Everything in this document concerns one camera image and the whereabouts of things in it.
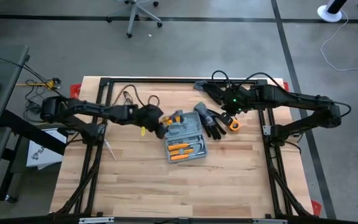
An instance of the chair wheel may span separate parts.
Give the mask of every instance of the chair wheel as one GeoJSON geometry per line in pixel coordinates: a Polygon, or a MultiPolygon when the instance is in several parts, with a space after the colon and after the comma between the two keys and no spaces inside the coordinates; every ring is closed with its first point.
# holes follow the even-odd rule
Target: chair wheel
{"type": "Polygon", "coordinates": [[[5,196],[5,202],[7,202],[7,203],[16,203],[17,202],[17,197],[7,195],[7,196],[5,196]]]}

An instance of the office chair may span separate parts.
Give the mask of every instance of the office chair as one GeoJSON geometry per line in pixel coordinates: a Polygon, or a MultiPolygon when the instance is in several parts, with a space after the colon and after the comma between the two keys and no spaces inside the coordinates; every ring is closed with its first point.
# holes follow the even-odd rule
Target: office chair
{"type": "MultiPolygon", "coordinates": [[[[154,21],[157,21],[157,27],[162,27],[162,23],[161,23],[161,19],[158,18],[157,16],[153,15],[151,12],[147,11],[146,9],[144,9],[140,4],[141,3],[145,3],[151,0],[128,0],[128,1],[124,1],[125,4],[131,4],[131,7],[126,7],[124,9],[119,9],[117,11],[114,11],[110,14],[107,15],[106,17],[106,21],[108,23],[110,23],[111,21],[114,20],[114,16],[115,15],[121,15],[123,12],[131,12],[131,16],[129,18],[129,25],[128,25],[128,30],[127,30],[127,37],[131,38],[132,37],[132,30],[133,30],[133,26],[134,26],[134,21],[135,19],[139,18],[138,12],[144,14],[145,16],[148,16],[149,18],[151,18],[154,21]]],[[[153,2],[154,7],[158,6],[158,2],[155,1],[153,2]]]]}

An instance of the black glove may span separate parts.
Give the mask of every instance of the black glove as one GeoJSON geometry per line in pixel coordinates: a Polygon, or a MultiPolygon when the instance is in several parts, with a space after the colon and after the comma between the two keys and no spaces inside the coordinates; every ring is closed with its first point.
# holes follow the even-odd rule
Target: black glove
{"type": "Polygon", "coordinates": [[[158,106],[146,105],[134,111],[134,125],[145,127],[150,132],[154,131],[159,139],[163,139],[167,129],[158,121],[162,115],[163,112],[158,106]]]}
{"type": "Polygon", "coordinates": [[[199,113],[201,124],[203,125],[208,137],[212,136],[213,139],[221,139],[222,136],[220,133],[223,135],[226,134],[226,131],[219,125],[218,122],[216,122],[218,115],[210,112],[204,103],[198,103],[194,107],[194,110],[199,113]]]}

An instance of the tool kit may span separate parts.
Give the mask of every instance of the tool kit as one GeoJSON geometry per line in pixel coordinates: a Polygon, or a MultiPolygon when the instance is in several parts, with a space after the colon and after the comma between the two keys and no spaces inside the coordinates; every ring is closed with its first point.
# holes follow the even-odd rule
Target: tool kit
{"type": "Polygon", "coordinates": [[[168,162],[205,157],[208,150],[202,132],[203,127],[198,112],[176,112],[169,120],[168,131],[165,133],[168,162]]]}

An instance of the black floor stripe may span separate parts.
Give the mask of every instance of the black floor stripe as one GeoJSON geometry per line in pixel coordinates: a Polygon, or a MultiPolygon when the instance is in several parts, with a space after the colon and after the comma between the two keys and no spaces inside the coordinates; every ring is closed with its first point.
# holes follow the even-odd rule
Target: black floor stripe
{"type": "MultiPolygon", "coordinates": [[[[169,22],[276,22],[274,18],[240,18],[240,17],[159,17],[169,22]]],[[[105,21],[106,16],[35,16],[0,14],[0,19],[29,19],[46,21],[105,21]]],[[[128,16],[114,16],[112,21],[128,21],[128,16]]],[[[152,21],[148,17],[140,17],[137,21],[152,21]]],[[[282,23],[314,24],[326,23],[321,19],[282,19],[282,23]]],[[[358,24],[358,19],[349,19],[349,23],[358,24]]]]}
{"type": "MultiPolygon", "coordinates": [[[[294,92],[301,93],[301,88],[299,85],[298,77],[296,76],[295,66],[293,64],[292,56],[290,53],[290,48],[288,46],[287,38],[285,36],[285,31],[283,27],[283,21],[281,20],[280,11],[278,10],[277,0],[272,0],[273,12],[277,21],[278,34],[280,36],[281,44],[283,47],[285,61],[287,62],[288,71],[290,73],[291,82],[294,88],[294,92]]],[[[300,110],[301,118],[308,116],[305,110],[300,110]]],[[[311,158],[313,161],[314,170],[316,172],[316,177],[318,185],[321,192],[321,197],[323,199],[323,205],[327,214],[327,218],[336,219],[333,201],[331,200],[331,195],[329,194],[327,181],[324,175],[323,166],[320,161],[320,156],[318,154],[316,141],[314,140],[313,132],[311,130],[305,133],[306,139],[308,141],[309,150],[311,158]]]]}

